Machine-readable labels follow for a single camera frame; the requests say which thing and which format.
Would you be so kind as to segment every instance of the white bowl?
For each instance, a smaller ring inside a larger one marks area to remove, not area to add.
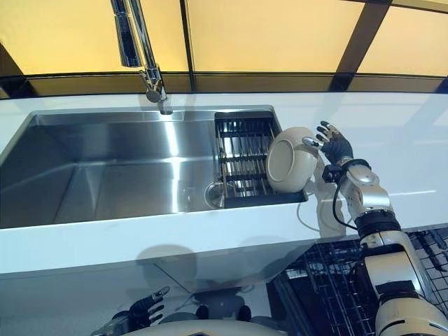
[[[312,137],[306,127],[291,127],[280,133],[269,147],[267,181],[281,193],[296,193],[305,187],[317,165],[317,150],[306,147],[303,137]]]

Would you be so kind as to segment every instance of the sink basin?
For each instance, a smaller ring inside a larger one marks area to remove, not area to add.
[[[270,106],[31,115],[0,155],[0,228],[215,209],[217,113],[274,118]]]

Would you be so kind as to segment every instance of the dishwasher rack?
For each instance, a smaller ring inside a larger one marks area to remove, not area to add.
[[[279,129],[273,116],[242,118],[217,113],[215,119],[219,181],[224,185],[224,207],[306,202],[299,192],[275,192],[267,182],[266,158]]]
[[[409,237],[430,277],[434,293],[431,302],[448,316],[448,227],[409,233]],[[376,300],[360,293],[353,277],[358,256],[358,240],[316,244],[279,277],[286,281],[308,277],[333,335],[375,335]]]

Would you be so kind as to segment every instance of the chrome faucet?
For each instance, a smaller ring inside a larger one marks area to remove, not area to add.
[[[115,14],[118,43],[120,46],[121,63],[124,67],[141,67],[142,63],[136,46],[136,39],[132,33],[130,24],[130,11],[134,19],[137,38],[140,42],[144,57],[144,68],[140,70],[140,76],[146,86],[146,97],[150,102],[160,103],[167,98],[163,85],[160,68],[155,63],[153,49],[146,30],[145,18],[141,10],[140,0],[111,0]]]

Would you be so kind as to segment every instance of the sink drain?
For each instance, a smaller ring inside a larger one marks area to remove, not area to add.
[[[226,184],[227,193],[232,192],[232,185],[230,183]],[[215,209],[224,208],[224,183],[223,182],[213,182],[205,190],[205,200],[206,203]]]

